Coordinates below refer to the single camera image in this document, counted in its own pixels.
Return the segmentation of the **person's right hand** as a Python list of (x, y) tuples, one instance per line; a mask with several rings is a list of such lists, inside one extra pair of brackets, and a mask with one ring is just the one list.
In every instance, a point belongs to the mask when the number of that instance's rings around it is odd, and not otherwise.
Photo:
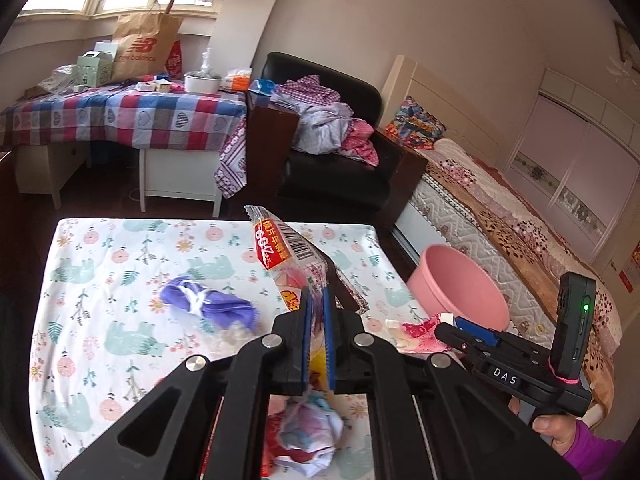
[(530, 428), (543, 437), (555, 452), (565, 455), (574, 444), (577, 422), (570, 415), (539, 415), (530, 422)]

